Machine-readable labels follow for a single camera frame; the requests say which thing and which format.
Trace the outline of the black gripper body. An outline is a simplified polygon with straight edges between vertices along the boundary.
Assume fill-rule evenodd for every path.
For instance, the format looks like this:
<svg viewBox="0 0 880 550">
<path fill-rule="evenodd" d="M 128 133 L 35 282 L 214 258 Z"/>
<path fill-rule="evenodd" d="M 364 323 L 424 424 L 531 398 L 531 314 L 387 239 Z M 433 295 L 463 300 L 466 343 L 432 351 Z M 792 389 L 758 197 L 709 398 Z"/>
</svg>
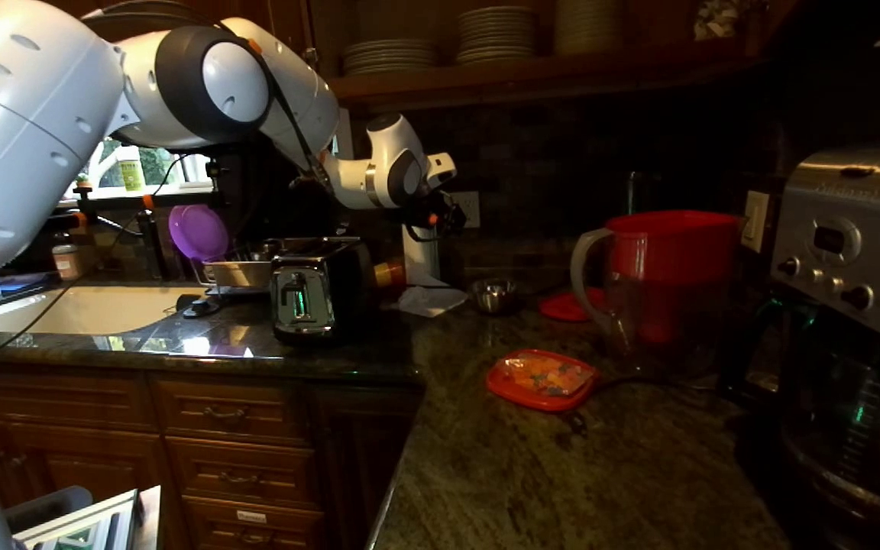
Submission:
<svg viewBox="0 0 880 550">
<path fill-rule="evenodd" d="M 420 229 L 457 232 L 466 215 L 443 191 L 429 191 L 401 208 L 401 220 Z"/>
</svg>

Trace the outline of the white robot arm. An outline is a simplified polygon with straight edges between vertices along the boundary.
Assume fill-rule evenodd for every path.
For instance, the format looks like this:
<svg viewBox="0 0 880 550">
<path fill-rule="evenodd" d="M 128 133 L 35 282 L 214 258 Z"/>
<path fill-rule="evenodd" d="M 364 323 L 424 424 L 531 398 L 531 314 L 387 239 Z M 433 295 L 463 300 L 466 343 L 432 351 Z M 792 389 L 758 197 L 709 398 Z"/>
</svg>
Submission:
<svg viewBox="0 0 880 550">
<path fill-rule="evenodd" d="M 0 268 L 14 261 L 101 140 L 197 153 L 254 135 L 352 210 L 398 208 L 456 170 L 410 122 L 333 151 L 340 102 L 249 19 L 105 39 L 46 0 L 0 0 Z"/>
</svg>

